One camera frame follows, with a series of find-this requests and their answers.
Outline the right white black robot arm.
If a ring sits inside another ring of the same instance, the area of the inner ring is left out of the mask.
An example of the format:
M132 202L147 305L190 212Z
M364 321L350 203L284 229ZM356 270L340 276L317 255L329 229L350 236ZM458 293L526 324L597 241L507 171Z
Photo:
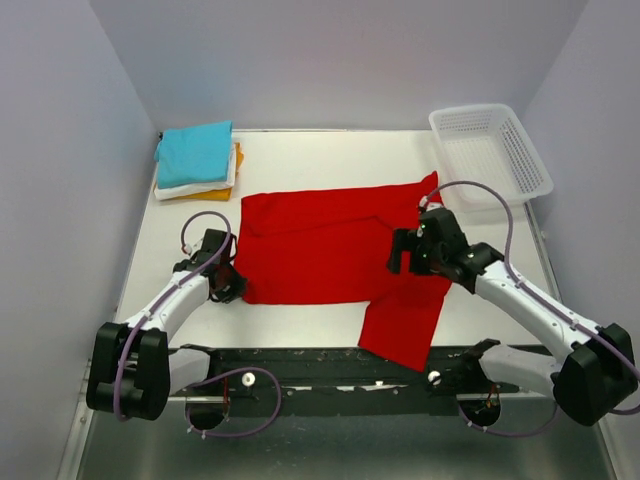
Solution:
M480 392L508 383L553 399L573 421L592 426L638 389L632 340L620 325L602 326L530 284L506 256L487 243L471 244L454 213L442 205L423 210L415 229L397 229L388 270L400 273L402 258L418 276L439 276L493 304L534 335L547 354L494 340L477 344L460 379Z

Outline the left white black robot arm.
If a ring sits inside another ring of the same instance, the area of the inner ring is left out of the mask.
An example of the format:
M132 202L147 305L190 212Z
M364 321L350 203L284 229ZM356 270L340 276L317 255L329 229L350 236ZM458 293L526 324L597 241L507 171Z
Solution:
M201 247L174 265L168 285L147 306L98 329L86 389L90 409L155 420L179 390L190 385L209 395L220 387L222 372L202 348L172 350L169 343L208 301L230 303L244 294L247 280L232 265L236 245L234 234L206 230Z

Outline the red t shirt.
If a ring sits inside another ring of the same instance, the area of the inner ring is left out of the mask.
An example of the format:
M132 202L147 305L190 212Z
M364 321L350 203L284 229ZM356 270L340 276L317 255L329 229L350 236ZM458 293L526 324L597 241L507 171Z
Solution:
M439 183L261 193L241 201L235 269L249 304L367 305L358 345L424 369L450 281L389 272L392 235L418 225L419 200Z

